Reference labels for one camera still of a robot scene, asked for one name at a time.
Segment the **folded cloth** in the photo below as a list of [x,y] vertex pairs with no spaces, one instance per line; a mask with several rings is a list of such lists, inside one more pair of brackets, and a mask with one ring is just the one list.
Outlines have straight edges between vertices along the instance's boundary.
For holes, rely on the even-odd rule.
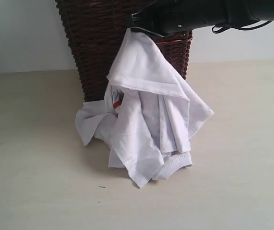
[[103,140],[109,167],[125,167],[139,187],[191,166],[189,140],[213,112],[156,44],[127,30],[107,78],[104,101],[84,103],[77,113],[84,145]]

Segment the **table surface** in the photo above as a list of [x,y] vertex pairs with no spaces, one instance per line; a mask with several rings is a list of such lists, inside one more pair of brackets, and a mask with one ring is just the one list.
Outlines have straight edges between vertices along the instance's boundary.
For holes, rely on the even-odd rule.
[[190,65],[194,166],[136,188],[84,147],[76,71],[0,74],[0,230],[274,230],[274,60]]

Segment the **white cloth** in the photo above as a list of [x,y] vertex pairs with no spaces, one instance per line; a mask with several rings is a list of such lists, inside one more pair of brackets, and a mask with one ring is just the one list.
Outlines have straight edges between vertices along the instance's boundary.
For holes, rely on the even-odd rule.
[[[107,78],[105,101],[84,103],[77,113],[83,143],[103,140],[109,167],[126,167],[139,187],[191,166],[189,140],[213,112],[156,44],[127,30]],[[123,98],[117,110],[115,98]]]

